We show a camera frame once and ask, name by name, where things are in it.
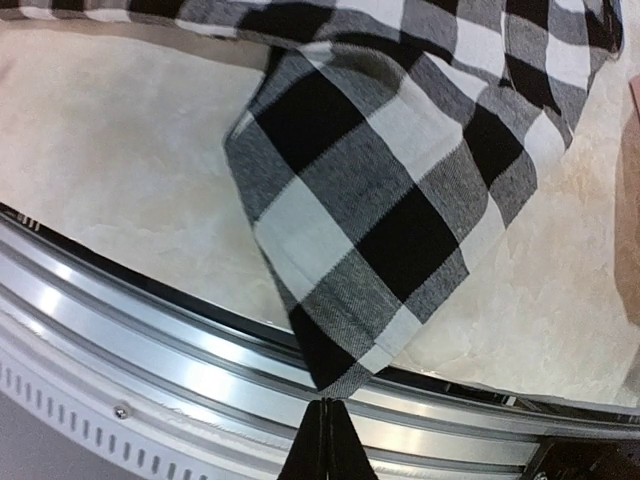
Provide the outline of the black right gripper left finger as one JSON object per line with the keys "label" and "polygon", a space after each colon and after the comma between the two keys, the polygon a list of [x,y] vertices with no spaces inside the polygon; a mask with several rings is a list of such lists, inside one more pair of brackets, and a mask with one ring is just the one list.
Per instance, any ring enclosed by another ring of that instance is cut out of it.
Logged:
{"label": "black right gripper left finger", "polygon": [[311,401],[303,415],[278,480],[325,480],[326,400]]}

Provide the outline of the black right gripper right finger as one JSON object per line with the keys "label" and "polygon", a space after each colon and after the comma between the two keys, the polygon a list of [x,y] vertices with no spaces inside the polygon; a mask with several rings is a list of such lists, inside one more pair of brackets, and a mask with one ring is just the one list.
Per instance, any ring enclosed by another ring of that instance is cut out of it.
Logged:
{"label": "black right gripper right finger", "polygon": [[329,399],[327,407],[327,478],[375,480],[375,472],[355,431],[345,404]]}

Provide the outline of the black white checkered shirt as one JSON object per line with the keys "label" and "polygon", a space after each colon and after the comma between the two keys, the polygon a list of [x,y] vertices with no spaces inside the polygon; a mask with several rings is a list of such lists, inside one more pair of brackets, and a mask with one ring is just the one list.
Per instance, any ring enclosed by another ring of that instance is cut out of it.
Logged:
{"label": "black white checkered shirt", "polygon": [[224,149],[319,392],[386,368],[573,139],[616,1],[5,1],[267,45]]}

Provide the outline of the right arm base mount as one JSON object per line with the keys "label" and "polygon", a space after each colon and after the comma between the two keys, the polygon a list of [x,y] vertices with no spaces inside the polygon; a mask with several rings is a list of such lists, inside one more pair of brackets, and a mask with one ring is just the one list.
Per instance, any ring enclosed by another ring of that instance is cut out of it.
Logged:
{"label": "right arm base mount", "polygon": [[639,441],[546,439],[521,479],[639,480]]}

